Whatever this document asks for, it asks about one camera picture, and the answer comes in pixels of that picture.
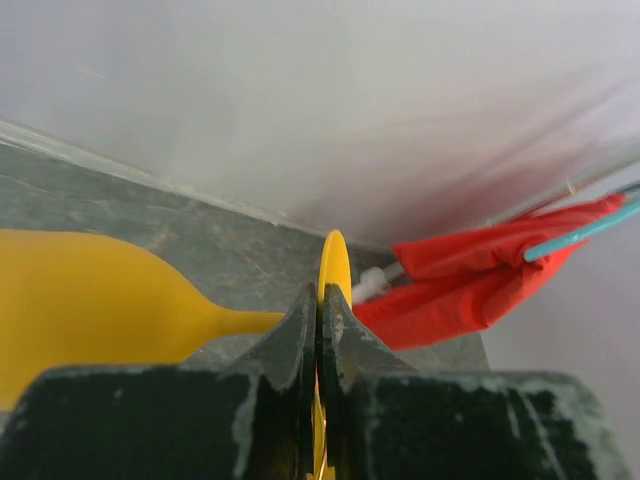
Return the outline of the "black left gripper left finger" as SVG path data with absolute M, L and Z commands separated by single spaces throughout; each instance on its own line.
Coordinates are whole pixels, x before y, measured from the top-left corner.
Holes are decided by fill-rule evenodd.
M 234 362 L 57 368 L 1 437 L 5 479 L 303 479 L 313 469 L 316 290 Z

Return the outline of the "orange plastic goblet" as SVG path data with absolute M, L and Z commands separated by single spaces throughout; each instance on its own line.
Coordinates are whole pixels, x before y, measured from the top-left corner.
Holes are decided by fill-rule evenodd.
M 29 386 L 57 368 L 228 365 L 291 305 L 282 313 L 221 307 L 158 256 L 112 237 L 3 230 L 1 406 L 11 416 Z M 316 357 L 315 331 L 314 463 L 303 479 L 332 479 Z

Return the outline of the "blue hoop tube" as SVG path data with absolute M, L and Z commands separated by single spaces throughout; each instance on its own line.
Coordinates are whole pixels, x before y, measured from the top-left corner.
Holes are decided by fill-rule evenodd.
M 639 213 L 639 182 L 627 184 L 617 190 L 617 193 L 626 197 L 625 205 L 619 210 L 568 234 L 531 247 L 524 252 L 524 260 L 529 263 L 534 262 L 542 257 L 588 240 L 637 215 Z

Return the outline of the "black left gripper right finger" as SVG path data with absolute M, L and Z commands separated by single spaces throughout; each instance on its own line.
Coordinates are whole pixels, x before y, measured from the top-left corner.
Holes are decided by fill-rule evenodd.
M 628 479 L 604 410 L 557 372 L 421 373 L 323 302 L 328 462 L 340 479 Z

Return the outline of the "white stand foot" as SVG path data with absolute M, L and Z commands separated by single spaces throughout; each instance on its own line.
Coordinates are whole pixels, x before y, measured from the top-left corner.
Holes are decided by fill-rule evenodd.
M 361 304 L 375 297 L 387 294 L 392 283 L 405 274 L 399 263 L 385 268 L 372 267 L 360 275 L 360 281 L 352 288 L 352 302 Z

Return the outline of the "red cloth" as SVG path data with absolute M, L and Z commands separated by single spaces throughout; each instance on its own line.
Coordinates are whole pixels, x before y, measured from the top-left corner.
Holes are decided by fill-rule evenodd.
M 355 305 L 355 316 L 389 348 L 429 346 L 491 327 L 538 292 L 577 245 L 532 262 L 528 249 L 620 210 L 622 194 L 511 222 L 415 242 L 393 253 L 410 283 Z

